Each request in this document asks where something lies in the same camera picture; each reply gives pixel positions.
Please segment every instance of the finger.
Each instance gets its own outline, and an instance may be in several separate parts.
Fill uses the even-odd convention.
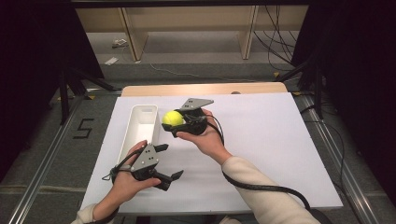
[[[148,189],[161,184],[161,180],[158,178],[149,178],[138,182],[139,190]]]
[[[212,114],[212,112],[210,110],[203,109],[203,108],[201,108],[201,109],[202,109],[202,111],[204,111],[204,114],[209,115],[209,116],[213,116],[213,114]]]
[[[138,143],[137,143],[136,145],[134,145],[131,149],[129,149],[127,155],[130,155],[130,154],[133,153],[134,151],[136,151],[136,150],[138,150],[138,149],[140,149],[140,148],[142,148],[142,147],[145,147],[147,144],[148,144],[148,141],[147,141],[147,140],[143,140],[143,141],[138,142]],[[125,162],[125,164],[130,164],[130,165],[131,165],[131,163],[134,161],[134,158],[135,158],[135,157],[136,157],[136,155],[133,155],[128,161]]]
[[[202,108],[202,110],[204,111],[204,114],[206,115],[207,121],[213,125],[216,125],[216,127],[217,127],[217,124],[216,124],[215,120],[213,119],[214,117],[213,117],[212,112],[210,110],[203,109],[203,108]]]

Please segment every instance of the floor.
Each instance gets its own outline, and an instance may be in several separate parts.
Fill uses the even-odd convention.
[[[263,32],[257,34],[264,43],[271,43]],[[294,38],[298,36],[298,32],[281,34],[289,45],[293,45]],[[130,80],[137,85],[144,85],[147,83],[146,76],[151,76],[151,83],[271,81],[277,73],[283,74],[285,71],[282,70],[291,68],[283,60],[269,54],[256,36],[253,36],[249,59],[243,60],[234,32],[151,33],[139,62],[132,60],[128,48],[111,48],[114,40],[125,38],[124,34],[88,34],[88,37],[104,71],[105,80],[123,86],[128,85]],[[287,58],[289,53],[285,53],[280,45],[272,43],[271,46]],[[105,65],[112,57],[118,60],[112,65]],[[285,82],[289,91],[297,90],[296,81],[298,76]],[[73,97],[70,92],[73,119],[67,128],[59,126],[61,106],[58,94],[54,95],[50,103],[52,109],[44,116],[31,138],[31,148],[21,153],[0,185],[0,223],[8,223],[14,211],[21,210],[26,213],[23,213],[19,223],[67,223],[75,217],[106,133],[111,106],[120,94],[92,91],[97,86],[89,82],[86,86],[94,99]],[[313,104],[311,92],[305,94],[294,97],[300,110]],[[329,176],[335,184],[341,185],[338,191],[344,207],[324,213],[333,223],[396,223],[395,207],[376,182],[364,159],[357,154],[347,129],[325,92],[322,102],[322,122],[326,124],[319,123],[312,109],[306,110],[302,116],[307,120],[306,127]],[[91,124],[94,131],[89,138],[78,139],[77,136],[82,135],[78,129],[83,120],[85,124]],[[60,140],[61,144],[57,146],[54,139]],[[49,151],[56,153],[51,157]],[[41,165],[45,160],[49,163],[48,169]],[[341,163],[344,164],[343,184],[339,180]],[[39,178],[41,182],[33,194],[33,200],[26,199],[25,202],[29,203],[20,208],[24,192],[31,189],[29,185]],[[117,217],[115,223],[135,223],[135,217]]]

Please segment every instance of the sleeve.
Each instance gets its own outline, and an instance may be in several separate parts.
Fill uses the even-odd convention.
[[[224,174],[241,183],[277,186],[276,182],[242,158],[231,157],[222,164],[221,169]],[[319,224],[288,193],[236,189],[259,223]]]
[[[93,220],[93,208],[96,206],[96,203],[90,204],[86,206],[84,209],[79,210],[77,212],[76,220],[74,220],[71,224],[87,224],[87,223],[108,223],[113,224],[114,216],[117,214],[118,210],[114,211],[114,213],[108,217],[107,220],[95,221]]]

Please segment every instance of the yellow tennis ball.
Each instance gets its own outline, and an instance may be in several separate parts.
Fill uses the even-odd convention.
[[[183,124],[183,117],[177,111],[172,110],[172,111],[167,112],[163,116],[163,123],[169,124],[172,126],[177,126],[177,125]]]

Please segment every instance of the white tray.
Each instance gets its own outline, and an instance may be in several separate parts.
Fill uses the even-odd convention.
[[[158,106],[135,105],[129,117],[118,163],[127,156],[131,147],[142,140],[148,140],[148,143],[157,145],[159,130]]]

